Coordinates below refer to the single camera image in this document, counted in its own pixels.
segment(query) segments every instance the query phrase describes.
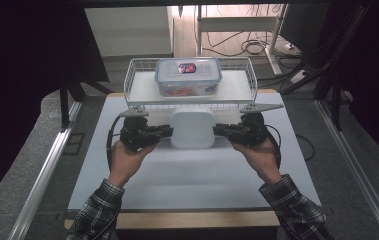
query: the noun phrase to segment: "person's left hand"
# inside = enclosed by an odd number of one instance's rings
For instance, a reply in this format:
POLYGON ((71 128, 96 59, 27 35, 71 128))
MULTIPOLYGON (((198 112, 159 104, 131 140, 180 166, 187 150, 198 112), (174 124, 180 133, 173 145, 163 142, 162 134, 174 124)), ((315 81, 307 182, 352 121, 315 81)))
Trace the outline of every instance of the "person's left hand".
POLYGON ((139 170, 146 155, 152 152, 155 147, 156 144, 133 152, 122 141, 117 141, 112 147, 111 172, 108 181, 122 188, 139 170))

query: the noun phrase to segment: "metal wire rack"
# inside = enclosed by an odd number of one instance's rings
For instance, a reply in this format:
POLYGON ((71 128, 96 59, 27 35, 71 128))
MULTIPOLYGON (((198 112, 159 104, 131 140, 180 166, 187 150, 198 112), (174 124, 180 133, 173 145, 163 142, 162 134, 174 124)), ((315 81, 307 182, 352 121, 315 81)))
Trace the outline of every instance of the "metal wire rack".
POLYGON ((124 95, 129 109, 165 110, 182 105, 202 105, 225 110, 241 109, 255 102, 257 78, 248 57, 217 58, 223 78, 217 94, 212 97, 162 97, 154 79, 159 60, 135 58, 130 61, 124 81, 124 95))

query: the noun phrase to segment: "person's right hand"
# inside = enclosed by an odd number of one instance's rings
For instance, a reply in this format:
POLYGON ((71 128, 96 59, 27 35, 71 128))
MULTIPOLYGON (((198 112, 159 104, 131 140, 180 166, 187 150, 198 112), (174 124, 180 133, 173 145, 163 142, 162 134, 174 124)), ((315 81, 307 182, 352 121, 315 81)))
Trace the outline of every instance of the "person's right hand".
POLYGON ((231 142, 236 151, 241 152, 248 164, 257 172, 267 185, 275 184, 282 180, 282 175, 276 164, 276 155, 270 139, 254 147, 246 147, 241 144, 231 142))
POLYGON ((142 165, 143 159, 152 152, 156 144, 144 147, 137 152, 129 150, 122 141, 117 141, 112 147, 111 171, 108 181, 123 187, 136 174, 142 165))

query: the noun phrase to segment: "plastic food container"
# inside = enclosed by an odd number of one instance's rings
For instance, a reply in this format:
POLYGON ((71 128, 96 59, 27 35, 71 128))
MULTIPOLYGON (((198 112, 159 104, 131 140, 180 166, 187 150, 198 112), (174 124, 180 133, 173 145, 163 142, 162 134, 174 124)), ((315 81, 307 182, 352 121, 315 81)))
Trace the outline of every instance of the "plastic food container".
POLYGON ((220 64, 216 58, 163 58, 155 81, 163 97, 211 96, 221 81, 220 64))

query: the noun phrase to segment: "white table surface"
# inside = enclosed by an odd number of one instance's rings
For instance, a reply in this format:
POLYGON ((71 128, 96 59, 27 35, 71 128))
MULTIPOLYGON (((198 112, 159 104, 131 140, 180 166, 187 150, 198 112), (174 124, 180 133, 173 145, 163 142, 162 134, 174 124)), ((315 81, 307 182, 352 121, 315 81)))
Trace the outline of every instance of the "white table surface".
MULTIPOLYGON (((260 93, 256 102, 283 104, 278 93, 260 93)), ((103 178, 108 177, 107 132, 115 117, 126 109, 124 97, 107 97, 68 209, 80 209, 103 178)), ((281 172, 289 173, 301 193, 320 205, 286 109, 266 111, 263 116, 266 124, 275 127, 282 137, 281 172)), ((116 133, 122 122, 120 119, 116 133)), ((243 211, 269 208, 258 192, 262 184, 242 154, 236 152, 226 139, 217 138, 208 149, 175 149, 169 140, 163 140, 126 184, 122 210, 243 211)))

